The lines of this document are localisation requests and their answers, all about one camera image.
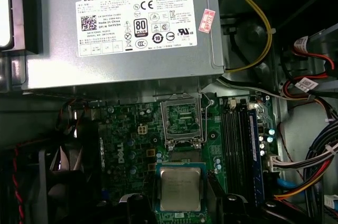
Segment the red wire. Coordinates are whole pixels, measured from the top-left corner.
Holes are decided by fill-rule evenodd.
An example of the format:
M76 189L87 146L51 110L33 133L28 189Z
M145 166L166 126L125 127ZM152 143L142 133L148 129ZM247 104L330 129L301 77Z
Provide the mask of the red wire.
M300 79L303 79L304 77L308 78L308 79L325 79L325 78L327 78L327 74L326 74L326 72L324 72L324 73L321 73L321 74L318 74L318 75L297 76L297 77L294 78L294 80L300 80ZM304 97L304 95L291 95L288 91L288 87L290 86L290 84L291 84L291 81L288 80L288 81L285 82L285 84L283 86L283 91L284 91L285 95L287 95L288 97L291 97L291 98L293 98L293 97L300 97L300 98Z
M305 52L302 52L300 51L299 49L297 48L293 48L292 50L292 53L294 55L297 55L297 56L302 56L302 57L315 57L315 58L319 58L319 59L324 59L326 61L328 61L330 64L331 64L331 68L332 70L334 70L335 68L335 65L334 65L334 62L332 59L330 59L329 57L325 56L325 55L322 55L322 54L316 54L316 53L305 53Z
M16 159L19 155L19 151L18 151L18 147L20 145L16 145L15 148L14 148L14 158L13 158L13 168L14 168L14 173L12 174L12 180L13 180L13 184L14 184L14 188L15 188L15 197L18 201L18 210L19 210L19 224L23 224L23 221L25 219L25 212L23 210L23 199L18 191L19 189L19 184L17 182L17 179L16 179L16 172L17 172L17 162L16 162Z

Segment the electronic component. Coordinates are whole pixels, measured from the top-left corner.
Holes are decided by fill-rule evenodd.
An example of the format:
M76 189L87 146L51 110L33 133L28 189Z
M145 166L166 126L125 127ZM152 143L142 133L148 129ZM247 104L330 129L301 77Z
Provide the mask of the electronic component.
M273 138L273 137L267 137L267 138L266 138L266 141L267 141L268 143L272 143L272 142L274 141L274 138Z
M135 144L135 140L130 138L128 141L127 141L127 145L128 146L133 146Z
M154 157L155 149L147 149L146 154L147 154L147 157Z
M264 201L259 126L256 110L248 110L247 107L244 99L237 104L235 110L223 106L224 168L227 172L231 172L231 176L227 177L228 193L242 195L249 202L258 205Z
M203 142L201 101L188 94L172 95L161 102L165 145L172 151L177 143L189 142L199 149Z
M161 211L201 210L203 182L199 167L162 165L158 172L161 180Z
M202 161L201 151L173 151L169 153L170 162L200 162Z
M155 171L155 163L148 164L148 171Z
M280 172L282 169L274 166L274 162L279 161L279 156L276 154L268 153L266 155L266 168L269 172Z
M133 159L135 159L135 156L136 156L136 153L135 153L135 152L131 152L131 153L128 155L128 158L129 158L130 160L133 160Z
M147 125L140 125L138 128L137 128L137 132L138 134L140 135L144 135L144 134L147 134L148 133L148 126Z
M271 136L274 136L274 134L276 133L276 131L272 128L266 128L265 129L265 133Z
M231 110L234 110L236 108L236 105L237 105L236 99L229 100L229 108Z
M136 172L137 172L137 167L132 166L132 167L130 168L129 172L130 172L131 175L135 175Z

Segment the yellow wire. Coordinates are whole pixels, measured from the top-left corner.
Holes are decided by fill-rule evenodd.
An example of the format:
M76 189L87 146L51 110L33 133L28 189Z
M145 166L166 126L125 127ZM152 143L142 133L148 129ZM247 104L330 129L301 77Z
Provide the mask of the yellow wire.
M283 195L275 195L275 197L276 197L277 199L280 199L280 198L284 199L284 198L288 198L288 197L294 196L294 195L296 195L296 194L298 194L298 193L300 193L300 192L306 190L307 188L309 188L309 187L312 186L313 184L315 184L315 183L316 183L323 175L324 175L324 173L321 174L321 175L320 175L319 177L317 177L316 179L314 179L314 180L313 180L311 183L309 183L308 185L306 185L306 186L304 186L304 187L298 189L298 190L295 191L295 192L288 193L288 194L283 194Z
M262 19L262 21L264 22L265 28L267 30L267 34L268 34L268 39L267 39L267 43L265 45L265 48L262 52L262 54L257 58L257 60L245 67L241 67L241 68L237 68L237 69L232 69L232 70L226 70L226 73L232 73L232 72L239 72L239 71L243 71L246 69L249 69L257 64L259 64L268 54L272 42L273 42L273 35L271 34L271 26L269 23L268 18L266 17L266 15L264 14L264 12L259 8L259 6L253 2L253 0L245 0L252 8L253 10L256 11L256 13L259 15L259 17Z

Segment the white wire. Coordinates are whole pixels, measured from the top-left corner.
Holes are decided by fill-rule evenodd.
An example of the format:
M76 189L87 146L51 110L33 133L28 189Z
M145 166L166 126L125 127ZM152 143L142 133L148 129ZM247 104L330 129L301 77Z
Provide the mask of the white wire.
M260 89L260 88L235 86L235 85L231 85L231 84L225 83L225 82L223 82L223 81L220 80L220 79L217 79L216 81L218 81L219 83L221 83L222 85L224 85L224 86L226 86L226 87L228 87L228 88L236 88L236 89L244 89L244 90L253 90L253 91L262 92L262 93L265 93L265 94L267 94L267 95L274 96L274 97L277 97L277 98L280 98L280 99L283 99L283 100L288 100L288 101L299 101L299 99L287 98L287 97L284 97L284 96L275 95L275 94L273 94L273 93L270 93L270 92L267 91L267 90Z
M336 148L338 148L338 144L335 144L335 145L332 147L332 149L334 149L334 151L337 151ZM318 156L316 156L316 157L314 157L314 158L311 158L311 159L307 159L307 160L305 160L305 161L300 161L300 162L281 162L281 161L279 161L279 160L274 160L274 163L275 163L275 164L278 164L278 165L280 165L280 166L289 166L289 165L302 164L302 163L304 163L304 162L308 162L308 161L313 161L313 160L321 159L322 157L326 157L326 159L327 159L327 158L330 158L331 155L334 155L334 154L333 154L332 152L330 152L330 151L326 151L326 152L324 152L324 153L321 154L321 155L318 155Z

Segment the chip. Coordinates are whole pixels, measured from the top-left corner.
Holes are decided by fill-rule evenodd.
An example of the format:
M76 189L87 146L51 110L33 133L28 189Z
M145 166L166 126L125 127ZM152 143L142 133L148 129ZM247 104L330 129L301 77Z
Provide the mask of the chip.
M201 210L201 169L198 167L160 168L161 211Z
M155 156L155 149L148 149L147 157L154 157L154 156Z
M148 164L148 171L155 171L155 163Z

